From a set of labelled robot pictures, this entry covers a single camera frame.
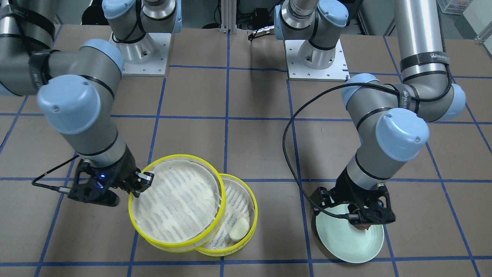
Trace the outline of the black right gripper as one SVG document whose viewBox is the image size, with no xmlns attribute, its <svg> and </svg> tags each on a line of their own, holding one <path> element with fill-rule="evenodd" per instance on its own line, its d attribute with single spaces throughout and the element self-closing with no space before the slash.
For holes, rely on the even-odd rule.
<svg viewBox="0 0 492 277">
<path fill-rule="evenodd" d="M 104 168 L 95 168 L 88 162 L 80 161 L 68 198 L 82 203 L 115 207 L 120 198 L 111 188 L 120 188 L 139 198 L 142 192 L 151 187 L 154 177 L 153 172 L 140 172 L 127 147 L 120 160 Z"/>
</svg>

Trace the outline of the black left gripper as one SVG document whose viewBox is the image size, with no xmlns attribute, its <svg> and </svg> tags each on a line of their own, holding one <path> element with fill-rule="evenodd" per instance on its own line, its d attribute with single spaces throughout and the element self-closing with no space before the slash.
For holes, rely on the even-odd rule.
<svg viewBox="0 0 492 277">
<path fill-rule="evenodd" d="M 350 179 L 346 169 L 332 189 L 318 187 L 313 192 L 311 208 L 315 216 L 323 213 L 345 219 L 353 226 L 384 225 L 396 220 L 386 186 L 381 185 L 375 190 L 361 188 Z"/>
</svg>

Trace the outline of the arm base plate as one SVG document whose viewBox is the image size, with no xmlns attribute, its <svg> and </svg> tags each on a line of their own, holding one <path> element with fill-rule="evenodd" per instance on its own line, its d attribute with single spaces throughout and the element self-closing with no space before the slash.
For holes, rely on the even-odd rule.
<svg viewBox="0 0 492 277">
<path fill-rule="evenodd" d="M 168 68 L 171 33 L 146 33 L 136 43 L 117 43 L 114 35 L 109 42 L 122 52 L 125 58 L 124 76 L 165 77 Z"/>
<path fill-rule="evenodd" d="M 341 81 L 350 79 L 341 41 L 330 50 L 314 48 L 308 40 L 285 40 L 288 78 L 298 81 Z"/>
</svg>

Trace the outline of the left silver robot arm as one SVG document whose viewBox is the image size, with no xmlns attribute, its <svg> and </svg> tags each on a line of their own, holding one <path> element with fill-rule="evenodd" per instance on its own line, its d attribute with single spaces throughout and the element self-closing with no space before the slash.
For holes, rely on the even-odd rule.
<svg viewBox="0 0 492 277">
<path fill-rule="evenodd" d="M 341 89 L 344 106 L 362 140 L 334 188 L 318 187 L 309 196 L 285 149 L 289 128 L 307 104 L 291 116 L 282 138 L 286 163 L 314 216 L 323 213 L 364 229 L 395 221 L 386 181 L 427 143 L 428 122 L 457 117 L 466 102 L 464 91 L 451 79 L 437 1 L 393 3 L 403 82 L 381 84 L 374 75 L 360 73 L 314 97 L 318 100 Z"/>
</svg>

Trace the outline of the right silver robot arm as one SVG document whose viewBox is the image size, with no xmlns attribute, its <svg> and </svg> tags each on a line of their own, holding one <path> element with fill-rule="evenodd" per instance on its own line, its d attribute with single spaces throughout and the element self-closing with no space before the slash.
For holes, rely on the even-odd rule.
<svg viewBox="0 0 492 277">
<path fill-rule="evenodd" d="M 54 0 L 1 2 L 1 94 L 36 96 L 48 123 L 73 147 L 80 161 L 72 187 L 35 187 L 67 194 L 72 200 L 115 207 L 111 188 L 139 197 L 154 174 L 142 172 L 111 109 L 125 62 L 154 55 L 150 33 L 179 33 L 179 0 L 104 0 L 102 10 L 113 38 L 89 39 L 76 52 L 52 48 Z"/>
</svg>

